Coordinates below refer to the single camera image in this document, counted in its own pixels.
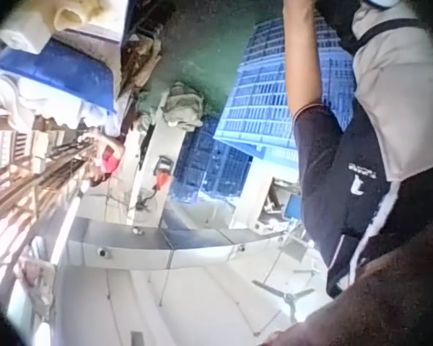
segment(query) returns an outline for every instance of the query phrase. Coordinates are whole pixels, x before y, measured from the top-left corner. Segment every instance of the metal railing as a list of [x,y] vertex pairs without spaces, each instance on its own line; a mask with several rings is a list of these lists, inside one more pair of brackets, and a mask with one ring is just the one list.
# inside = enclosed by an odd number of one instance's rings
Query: metal railing
[[[7,305],[23,252],[34,239],[37,221],[68,203],[82,183],[90,142],[54,147],[44,157],[19,156],[0,168],[0,303]],[[41,164],[35,168],[35,160]]]

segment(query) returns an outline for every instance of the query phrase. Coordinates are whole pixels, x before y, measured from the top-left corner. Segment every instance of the fabric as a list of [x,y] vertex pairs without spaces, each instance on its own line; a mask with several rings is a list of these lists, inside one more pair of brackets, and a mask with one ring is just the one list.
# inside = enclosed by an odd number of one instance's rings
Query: fabric
[[[121,125],[121,134],[115,139],[117,142],[125,144],[128,132],[133,128],[135,121],[138,119],[136,113],[135,102],[132,102],[127,114]],[[121,164],[121,160],[113,156],[114,150],[110,146],[106,146],[102,153],[102,169],[105,173],[113,173]]]
[[102,153],[101,167],[104,173],[113,173],[121,163],[120,159],[117,159],[113,155],[114,150],[110,146],[106,146],[106,149]]
[[[343,278],[352,283],[360,265],[433,220],[433,169],[389,182],[375,129],[357,102],[344,132],[329,109],[315,105],[297,115],[294,136],[302,221],[329,267],[327,291],[334,297],[347,287]],[[390,246],[372,245],[381,235],[392,239]]]
[[[354,16],[359,40],[376,25],[413,19],[401,2],[380,11],[363,5]],[[404,27],[375,36],[354,56],[356,98],[381,148],[388,181],[433,168],[433,42],[426,30]]]

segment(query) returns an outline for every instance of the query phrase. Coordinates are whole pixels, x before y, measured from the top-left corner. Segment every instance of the white logo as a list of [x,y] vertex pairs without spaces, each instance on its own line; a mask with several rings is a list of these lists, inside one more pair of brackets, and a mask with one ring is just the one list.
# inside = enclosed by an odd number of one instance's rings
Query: white logo
[[364,182],[359,178],[358,174],[355,174],[353,185],[351,186],[351,193],[356,196],[363,195],[364,193],[360,190],[362,184],[364,184]]

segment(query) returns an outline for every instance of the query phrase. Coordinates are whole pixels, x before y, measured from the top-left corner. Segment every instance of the metal pole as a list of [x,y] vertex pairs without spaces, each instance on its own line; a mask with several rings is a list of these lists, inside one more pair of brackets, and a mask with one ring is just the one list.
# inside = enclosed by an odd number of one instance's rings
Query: metal pole
[[279,250],[279,253],[276,257],[276,260],[274,261],[273,265],[271,266],[271,269],[269,270],[267,276],[265,276],[265,279],[263,280],[263,283],[266,283],[266,281],[268,280],[269,276],[271,275],[271,273],[274,270],[274,267],[277,265],[277,262],[279,261],[279,258],[281,257],[282,254],[282,250]]

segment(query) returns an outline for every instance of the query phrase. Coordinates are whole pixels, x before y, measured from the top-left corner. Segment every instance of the man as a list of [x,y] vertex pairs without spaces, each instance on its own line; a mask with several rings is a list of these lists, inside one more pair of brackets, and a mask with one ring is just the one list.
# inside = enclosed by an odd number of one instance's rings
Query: man
[[135,102],[132,102],[121,125],[121,134],[116,137],[103,135],[97,128],[85,133],[83,138],[93,138],[98,143],[98,154],[90,169],[90,186],[95,187],[108,180],[112,173],[119,167],[123,154],[125,153],[125,141],[127,134],[136,125],[138,116],[136,114]]
[[357,80],[342,132],[320,103],[314,1],[284,0],[302,220],[335,299],[267,345],[433,345],[433,43],[403,2],[372,2],[354,41],[338,31]]

